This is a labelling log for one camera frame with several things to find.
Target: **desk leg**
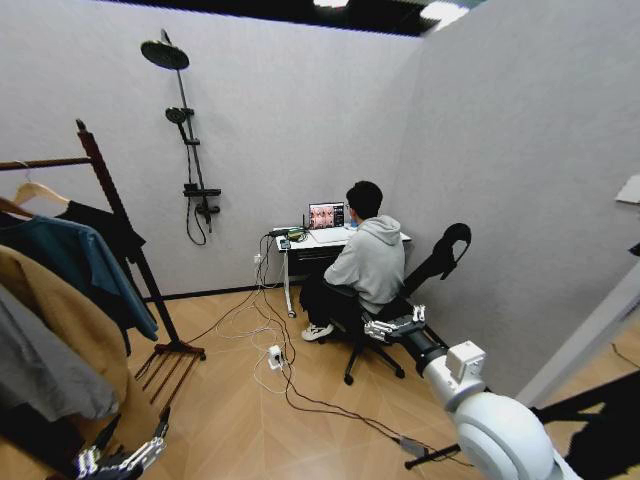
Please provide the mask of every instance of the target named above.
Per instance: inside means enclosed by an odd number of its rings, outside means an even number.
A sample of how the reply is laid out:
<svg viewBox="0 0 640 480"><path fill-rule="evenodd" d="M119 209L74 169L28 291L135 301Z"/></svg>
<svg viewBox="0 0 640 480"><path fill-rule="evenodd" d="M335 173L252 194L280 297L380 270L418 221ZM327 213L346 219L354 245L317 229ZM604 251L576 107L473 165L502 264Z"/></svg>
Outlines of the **desk leg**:
<svg viewBox="0 0 640 480"><path fill-rule="evenodd" d="M284 251L284 298L287 301L289 317L295 318L296 312L291 304L291 292L289 291L289 250Z"/></svg>

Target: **keyboard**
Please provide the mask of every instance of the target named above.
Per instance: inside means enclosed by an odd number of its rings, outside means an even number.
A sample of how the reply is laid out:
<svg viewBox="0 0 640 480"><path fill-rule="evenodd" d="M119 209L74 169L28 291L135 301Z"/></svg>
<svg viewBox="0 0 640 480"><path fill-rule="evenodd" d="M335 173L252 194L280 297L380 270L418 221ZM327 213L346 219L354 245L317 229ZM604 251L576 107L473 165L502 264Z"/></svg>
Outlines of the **keyboard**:
<svg viewBox="0 0 640 480"><path fill-rule="evenodd" d="M347 230L344 227L323 228L319 230L310 230L311 236L318 243L346 242L354 233L353 230Z"/></svg>

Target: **hood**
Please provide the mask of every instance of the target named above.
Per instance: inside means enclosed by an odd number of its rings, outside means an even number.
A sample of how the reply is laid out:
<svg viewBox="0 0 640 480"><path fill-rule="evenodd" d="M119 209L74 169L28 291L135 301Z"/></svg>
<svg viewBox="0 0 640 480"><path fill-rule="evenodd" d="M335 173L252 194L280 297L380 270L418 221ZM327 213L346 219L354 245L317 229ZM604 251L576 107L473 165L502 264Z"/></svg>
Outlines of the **hood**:
<svg viewBox="0 0 640 480"><path fill-rule="evenodd" d="M367 218L358 227L358 231L369 232L387 245L395 245L400 241L400 222L388 215Z"/></svg>

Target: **monitor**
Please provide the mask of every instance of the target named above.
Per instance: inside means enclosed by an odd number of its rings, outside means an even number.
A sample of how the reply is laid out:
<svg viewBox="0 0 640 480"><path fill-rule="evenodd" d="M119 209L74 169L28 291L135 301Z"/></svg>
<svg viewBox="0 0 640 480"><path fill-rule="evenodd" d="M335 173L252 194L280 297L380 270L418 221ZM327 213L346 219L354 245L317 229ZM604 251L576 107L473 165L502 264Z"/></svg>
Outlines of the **monitor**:
<svg viewBox="0 0 640 480"><path fill-rule="evenodd" d="M309 205L309 230L344 226L344 202Z"/></svg>

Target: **wooden hanger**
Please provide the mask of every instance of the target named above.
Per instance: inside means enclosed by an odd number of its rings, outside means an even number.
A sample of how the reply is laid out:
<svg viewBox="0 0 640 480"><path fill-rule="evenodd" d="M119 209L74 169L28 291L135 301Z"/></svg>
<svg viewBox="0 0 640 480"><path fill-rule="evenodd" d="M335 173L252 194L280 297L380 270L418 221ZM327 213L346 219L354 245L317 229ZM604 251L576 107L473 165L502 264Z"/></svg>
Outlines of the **wooden hanger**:
<svg viewBox="0 0 640 480"><path fill-rule="evenodd" d="M46 185L42 185L41 183L36 182L27 182L20 185L20 187L18 187L18 191L16 192L16 196L13 199L13 203L15 203L16 205L22 205L23 203L28 202L34 197L46 198L47 200L51 200L54 203L64 205L65 207L69 205L68 198L63 197L62 195L58 195Z"/></svg>
<svg viewBox="0 0 640 480"><path fill-rule="evenodd" d="M11 200L7 200L4 197L0 197L0 211L6 213L13 213L22 217L33 218L33 213L27 212L22 207L16 205Z"/></svg>

